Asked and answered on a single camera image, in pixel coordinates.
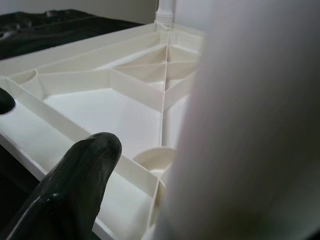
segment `white plastic pole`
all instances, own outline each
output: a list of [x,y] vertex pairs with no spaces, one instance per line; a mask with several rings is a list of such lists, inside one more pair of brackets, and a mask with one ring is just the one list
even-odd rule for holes
[[320,227],[320,5],[216,1],[154,240]]
[[155,23],[170,27],[173,20],[173,0],[159,0],[159,7],[155,13]]

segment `white plastic surface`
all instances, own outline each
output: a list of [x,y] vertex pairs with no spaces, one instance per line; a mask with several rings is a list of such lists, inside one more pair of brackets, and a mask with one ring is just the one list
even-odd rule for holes
[[[136,30],[118,41],[107,34],[96,49],[82,41],[30,54],[36,64],[25,71],[26,56],[0,62],[18,69],[0,78],[17,103],[0,116],[0,144],[39,180],[75,142],[119,137],[122,156],[93,227],[101,239],[139,240],[156,223],[201,49],[192,31]],[[52,60],[61,48],[74,54]]]

